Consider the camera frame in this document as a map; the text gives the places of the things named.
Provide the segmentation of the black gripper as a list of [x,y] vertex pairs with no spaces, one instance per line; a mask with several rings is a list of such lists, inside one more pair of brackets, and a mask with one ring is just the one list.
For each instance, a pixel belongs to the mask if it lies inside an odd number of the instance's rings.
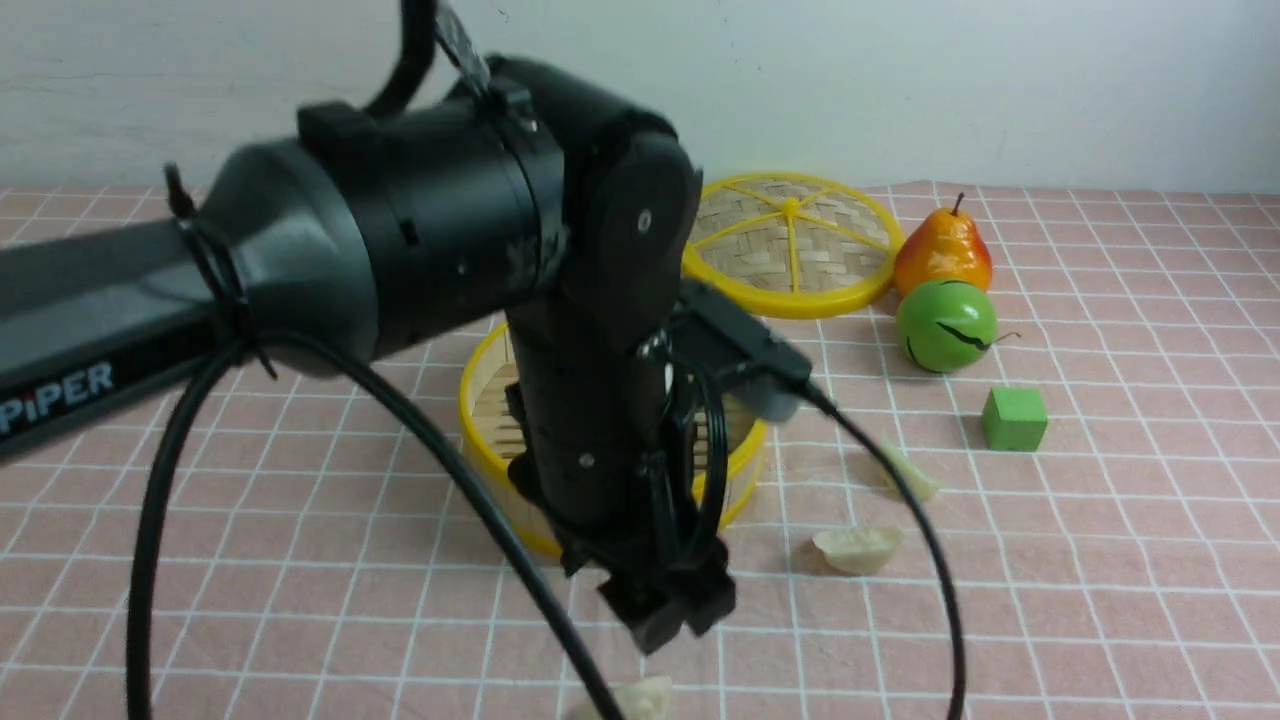
[[563,299],[508,310],[518,368],[506,397],[525,450],[509,465],[539,509],[567,577],[598,592],[643,653],[705,635],[736,606],[721,524],[728,427],[704,372],[612,348]]

